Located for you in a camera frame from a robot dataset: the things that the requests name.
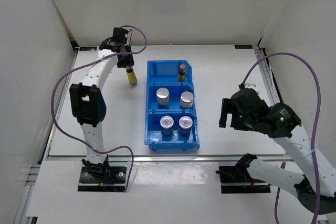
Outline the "yellow label brown bottle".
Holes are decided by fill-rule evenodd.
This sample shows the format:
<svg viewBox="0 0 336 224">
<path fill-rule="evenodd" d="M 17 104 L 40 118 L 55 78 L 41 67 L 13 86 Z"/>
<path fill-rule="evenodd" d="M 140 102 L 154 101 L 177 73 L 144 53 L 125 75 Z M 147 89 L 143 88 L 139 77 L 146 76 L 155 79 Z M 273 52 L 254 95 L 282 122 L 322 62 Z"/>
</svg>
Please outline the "yellow label brown bottle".
<svg viewBox="0 0 336 224">
<path fill-rule="evenodd" d="M 186 76 L 186 65 L 185 64 L 180 64 L 179 69 L 178 69 L 177 81 L 178 82 L 184 82 L 185 81 L 185 76 Z"/>
<path fill-rule="evenodd" d="M 126 73 L 127 73 L 129 84 L 135 86 L 137 84 L 138 80 L 137 80 L 137 77 L 136 77 L 135 72 L 133 70 L 133 67 L 127 66 L 126 67 Z"/>
</svg>

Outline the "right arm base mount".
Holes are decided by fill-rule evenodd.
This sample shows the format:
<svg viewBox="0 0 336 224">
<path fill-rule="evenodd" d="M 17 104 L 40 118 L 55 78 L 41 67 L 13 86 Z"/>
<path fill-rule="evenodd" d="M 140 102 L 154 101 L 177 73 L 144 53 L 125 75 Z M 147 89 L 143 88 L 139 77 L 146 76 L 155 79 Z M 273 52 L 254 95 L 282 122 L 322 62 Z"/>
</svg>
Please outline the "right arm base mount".
<svg viewBox="0 0 336 224">
<path fill-rule="evenodd" d="M 257 159 L 253 154 L 245 154 L 235 165 L 219 166 L 215 172 L 219 176 L 222 194 L 264 194 L 271 193 L 270 184 L 252 178 L 247 168 Z"/>
</svg>

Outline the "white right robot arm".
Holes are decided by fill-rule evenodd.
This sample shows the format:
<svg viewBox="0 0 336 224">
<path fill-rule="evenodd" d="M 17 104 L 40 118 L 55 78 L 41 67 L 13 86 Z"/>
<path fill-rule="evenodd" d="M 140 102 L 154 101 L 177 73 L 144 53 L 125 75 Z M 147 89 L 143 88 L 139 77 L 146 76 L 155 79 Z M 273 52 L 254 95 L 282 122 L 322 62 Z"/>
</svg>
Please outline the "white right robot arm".
<svg viewBox="0 0 336 224">
<path fill-rule="evenodd" d="M 217 174 L 229 183 L 252 183 L 262 180 L 293 195 L 310 212 L 320 203 L 319 215 L 335 212 L 335 168 L 317 149 L 294 110 L 284 104 L 268 106 L 257 91 L 243 88 L 222 100 L 219 127 L 258 132 L 281 146 L 300 168 L 292 172 L 267 164 L 256 155 L 243 155 L 234 166 L 221 166 Z"/>
</svg>

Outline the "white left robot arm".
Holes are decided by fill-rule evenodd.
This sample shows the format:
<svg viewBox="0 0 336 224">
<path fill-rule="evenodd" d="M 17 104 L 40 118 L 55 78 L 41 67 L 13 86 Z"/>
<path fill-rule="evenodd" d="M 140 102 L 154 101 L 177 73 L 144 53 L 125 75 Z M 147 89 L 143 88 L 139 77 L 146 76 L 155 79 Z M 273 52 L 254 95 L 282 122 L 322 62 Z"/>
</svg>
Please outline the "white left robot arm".
<svg viewBox="0 0 336 224">
<path fill-rule="evenodd" d="M 87 147 L 87 157 L 82 160 L 87 173 L 98 182 L 105 182 L 110 176 L 108 156 L 102 137 L 102 121 L 107 107 L 102 96 L 102 88 L 114 67 L 131 69 L 134 59 L 129 42 L 129 31 L 116 27 L 112 37 L 99 46 L 98 63 L 90 67 L 86 76 L 69 88 L 71 110 L 83 131 Z"/>
</svg>

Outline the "silver lid jar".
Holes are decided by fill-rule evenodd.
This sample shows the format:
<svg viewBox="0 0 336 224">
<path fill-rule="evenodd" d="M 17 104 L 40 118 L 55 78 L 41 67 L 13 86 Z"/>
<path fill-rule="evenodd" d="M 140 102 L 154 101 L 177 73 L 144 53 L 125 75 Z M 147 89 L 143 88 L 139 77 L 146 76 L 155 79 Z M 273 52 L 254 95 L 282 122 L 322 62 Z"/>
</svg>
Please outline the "silver lid jar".
<svg viewBox="0 0 336 224">
<path fill-rule="evenodd" d="M 159 88 L 156 91 L 156 100 L 159 109 L 168 109 L 170 103 L 170 93 L 167 88 Z"/>
<path fill-rule="evenodd" d="M 183 109 L 190 109 L 194 103 L 194 95 L 189 92 L 185 91 L 181 93 L 180 96 L 180 107 Z"/>
</svg>

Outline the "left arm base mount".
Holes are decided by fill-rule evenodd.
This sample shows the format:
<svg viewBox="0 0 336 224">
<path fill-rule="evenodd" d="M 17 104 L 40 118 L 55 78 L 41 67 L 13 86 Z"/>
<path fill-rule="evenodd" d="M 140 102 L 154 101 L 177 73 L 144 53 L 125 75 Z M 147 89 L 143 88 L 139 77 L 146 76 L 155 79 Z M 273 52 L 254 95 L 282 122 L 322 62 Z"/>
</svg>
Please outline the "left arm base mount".
<svg viewBox="0 0 336 224">
<path fill-rule="evenodd" d="M 110 166 L 108 160 L 93 164 L 82 159 L 77 191 L 124 192 L 126 188 L 126 166 Z"/>
</svg>

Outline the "pepper jar red logo lid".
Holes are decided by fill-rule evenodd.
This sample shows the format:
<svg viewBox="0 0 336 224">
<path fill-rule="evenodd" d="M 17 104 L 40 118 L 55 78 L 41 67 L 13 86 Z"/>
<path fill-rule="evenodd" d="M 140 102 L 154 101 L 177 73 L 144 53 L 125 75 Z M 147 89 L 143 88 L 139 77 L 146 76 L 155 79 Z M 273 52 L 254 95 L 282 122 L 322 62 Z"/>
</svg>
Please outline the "pepper jar red logo lid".
<svg viewBox="0 0 336 224">
<path fill-rule="evenodd" d="M 193 120 L 189 116 L 182 116 L 179 121 L 178 133 L 183 137 L 189 137 L 193 126 Z"/>
</svg>

